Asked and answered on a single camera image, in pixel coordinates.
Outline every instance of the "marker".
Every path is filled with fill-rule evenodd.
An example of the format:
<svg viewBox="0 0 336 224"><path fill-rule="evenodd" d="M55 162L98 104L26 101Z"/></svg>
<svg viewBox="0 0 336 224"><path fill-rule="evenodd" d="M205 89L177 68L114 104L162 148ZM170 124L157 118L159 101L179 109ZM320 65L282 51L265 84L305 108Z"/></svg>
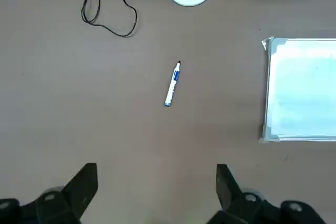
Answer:
<svg viewBox="0 0 336 224"><path fill-rule="evenodd" d="M176 67L174 68L174 72L173 72L172 80L169 85L166 101L164 102L164 105L167 107L169 107L172 103L175 85L177 83L178 76L180 74L180 65L181 65L181 61L178 61L178 63L176 64Z"/></svg>

